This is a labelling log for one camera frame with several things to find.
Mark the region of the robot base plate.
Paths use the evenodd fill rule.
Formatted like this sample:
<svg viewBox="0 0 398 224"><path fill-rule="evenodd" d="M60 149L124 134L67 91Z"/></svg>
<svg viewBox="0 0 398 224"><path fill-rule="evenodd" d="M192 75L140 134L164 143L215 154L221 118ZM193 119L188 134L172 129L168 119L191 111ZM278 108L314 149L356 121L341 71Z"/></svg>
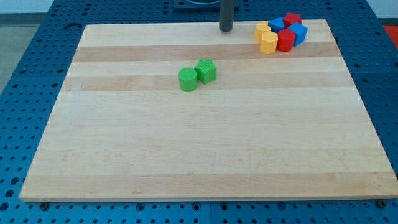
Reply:
<svg viewBox="0 0 398 224"><path fill-rule="evenodd" d="M171 0L173 12L219 12L221 6L239 9L239 0Z"/></svg>

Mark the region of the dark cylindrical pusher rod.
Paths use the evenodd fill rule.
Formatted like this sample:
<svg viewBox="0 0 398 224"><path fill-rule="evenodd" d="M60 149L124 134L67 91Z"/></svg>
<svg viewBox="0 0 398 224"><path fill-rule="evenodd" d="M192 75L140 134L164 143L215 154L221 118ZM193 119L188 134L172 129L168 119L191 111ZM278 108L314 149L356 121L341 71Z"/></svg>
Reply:
<svg viewBox="0 0 398 224"><path fill-rule="evenodd" d="M220 1L219 30L230 32L233 29L234 0Z"/></svg>

